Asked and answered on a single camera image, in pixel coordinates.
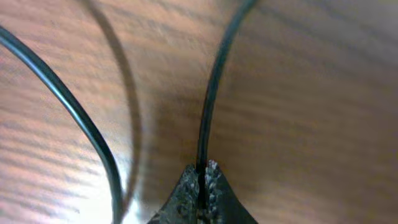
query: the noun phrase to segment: thin black cord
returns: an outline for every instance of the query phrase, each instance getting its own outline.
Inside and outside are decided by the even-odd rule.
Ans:
[[[218,84],[220,83],[221,74],[223,73],[225,61],[228,56],[229,49],[233,38],[238,31],[239,25],[245,15],[253,7],[256,0],[246,0],[235,12],[231,22],[229,23],[220,47],[217,52],[216,59],[213,64],[210,79],[207,86],[206,98],[203,104],[203,112],[201,116],[200,132],[197,149],[196,171],[199,174],[199,202],[202,208],[205,206],[205,169],[207,165],[207,146],[210,135],[211,117],[213,116],[213,108],[216,100]]]
[[[39,56],[31,51],[31,49],[2,26],[0,26],[0,43],[23,61],[38,78],[41,79],[58,100],[61,101],[81,130],[86,134],[98,153],[99,158],[101,158],[108,176],[113,204],[113,223],[121,223],[123,196],[118,167],[108,145],[97,127],[53,70],[40,59]]]

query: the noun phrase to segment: wood grain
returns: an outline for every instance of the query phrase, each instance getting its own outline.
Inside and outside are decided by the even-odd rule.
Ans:
[[[195,161],[211,64],[237,0],[3,0],[103,133],[145,223]],[[260,1],[233,44],[210,158],[259,223],[398,222],[398,4]],[[100,159],[0,48],[0,222],[109,223]]]

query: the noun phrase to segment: black wire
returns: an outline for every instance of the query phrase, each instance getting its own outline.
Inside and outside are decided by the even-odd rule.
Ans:
[[[31,49],[2,26],[0,26],[0,43],[23,61],[41,79],[58,100],[61,101],[81,130],[86,134],[101,158],[108,176],[113,203],[113,223],[121,223],[123,197],[118,167],[97,127],[52,69]]]
[[[210,79],[207,86],[206,98],[203,104],[203,112],[201,116],[200,132],[197,149],[197,164],[196,171],[199,174],[200,195],[199,201],[202,206],[205,206],[205,169],[207,165],[207,146],[210,135],[211,117],[213,116],[213,108],[216,100],[218,84],[220,83],[221,74],[223,73],[225,61],[228,56],[229,49],[233,38],[238,31],[239,25],[244,19],[245,15],[253,7],[256,0],[246,0],[242,3],[239,9],[235,12],[231,22],[229,23],[223,39],[220,43],[216,59],[213,64]]]

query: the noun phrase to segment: wire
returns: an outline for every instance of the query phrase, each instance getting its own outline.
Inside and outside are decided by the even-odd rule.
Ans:
[[[207,147],[210,135],[211,117],[213,116],[214,103],[217,96],[218,85],[220,83],[221,74],[224,70],[225,61],[228,56],[229,49],[239,25],[245,15],[253,7],[256,0],[246,0],[235,12],[231,22],[229,23],[220,47],[217,52],[216,59],[211,70],[210,79],[207,86],[206,98],[203,104],[203,112],[201,116],[200,132],[197,149],[196,171],[199,174],[200,195],[199,201],[202,206],[205,204],[205,169],[207,165]]]
[[[39,56],[31,51],[30,48],[2,26],[0,26],[0,43],[23,61],[38,76],[38,78],[41,79],[58,100],[61,101],[81,130],[86,134],[87,138],[98,153],[99,158],[101,158],[108,176],[112,195],[113,223],[121,223],[123,196],[118,167],[111,150],[97,127],[53,70],[42,59],[40,59]]]

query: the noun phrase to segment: brown wood grain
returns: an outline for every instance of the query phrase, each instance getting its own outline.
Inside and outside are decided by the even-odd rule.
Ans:
[[[145,223],[195,161],[201,106],[237,0],[3,0],[114,153]],[[209,156],[259,223],[398,222],[398,4],[260,1],[224,72]],[[0,48],[0,223],[109,223],[105,171],[28,68]]]

